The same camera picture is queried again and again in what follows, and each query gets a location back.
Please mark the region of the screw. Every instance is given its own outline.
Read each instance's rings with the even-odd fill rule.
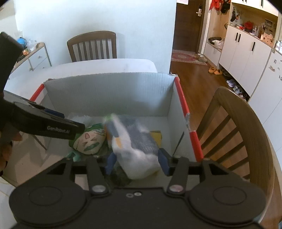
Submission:
[[[93,192],[102,193],[106,191],[106,187],[104,185],[95,185],[92,187]]]
[[[169,187],[172,192],[182,192],[184,188],[181,185],[175,184]]]
[[[141,196],[142,193],[137,191],[137,192],[134,193],[134,195],[135,195],[135,196]]]
[[[132,193],[127,193],[125,196],[128,197],[128,198],[133,198],[134,197],[134,195]]]

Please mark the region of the cartoon face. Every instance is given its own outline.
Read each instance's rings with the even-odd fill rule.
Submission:
[[[95,154],[101,148],[106,133],[104,129],[91,130],[83,133],[73,145],[73,148],[84,154]]]

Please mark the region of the blue object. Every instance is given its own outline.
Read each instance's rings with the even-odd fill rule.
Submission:
[[[19,39],[17,40],[17,42],[18,42],[19,44],[21,44],[23,48],[25,48],[26,45],[27,45],[26,40],[25,40],[24,38],[19,38]]]
[[[158,151],[158,161],[160,163],[160,166],[162,168],[162,171],[164,172],[164,174],[166,176],[169,175],[169,165],[168,165],[168,159],[166,158],[166,156],[163,154],[162,150],[164,149],[159,149]]]
[[[116,155],[112,152],[107,159],[106,174],[110,175],[116,163]]]
[[[58,117],[60,117],[60,118],[65,118],[65,115],[64,115],[63,113],[60,113],[60,112],[57,112],[57,111],[53,111],[53,110],[50,110],[50,109],[48,109],[48,108],[45,108],[44,111],[47,112],[47,113],[49,113],[49,114],[58,116]]]

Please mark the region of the red rug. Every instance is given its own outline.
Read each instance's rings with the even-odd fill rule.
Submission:
[[[186,62],[207,65],[205,62],[200,62],[197,60],[197,54],[194,52],[172,50],[171,61]]]

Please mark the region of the wooden floor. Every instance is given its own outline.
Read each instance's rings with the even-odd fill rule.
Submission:
[[[183,62],[171,62],[170,71],[173,74],[177,74],[180,78],[180,84],[182,86],[188,107],[190,109],[191,118],[190,124],[193,130],[196,130],[203,118],[209,103],[214,95],[214,92],[219,86],[226,86],[227,83],[224,76],[216,76],[214,74],[208,73],[209,66],[193,64],[193,63],[183,63]],[[210,127],[206,131],[205,135],[201,139],[203,143],[206,138],[211,134],[211,132],[223,121],[227,116],[224,109],[220,109],[212,121]],[[207,153],[212,149],[223,137],[225,137],[230,131],[235,128],[233,121],[229,121],[222,132],[213,140],[213,142],[205,148],[203,153]],[[217,160],[221,157],[224,152],[228,152],[234,146],[242,141],[240,134],[234,136],[230,142],[219,150],[212,159]],[[230,160],[225,161],[223,165],[229,167],[241,159],[246,157],[245,147],[230,158]],[[241,176],[249,174],[249,164],[235,170],[235,172]],[[280,187],[278,183],[277,176],[275,176],[274,181],[274,191],[271,199],[270,206],[263,218],[261,225],[265,229],[277,229],[278,223],[282,217],[282,199],[280,193]]]

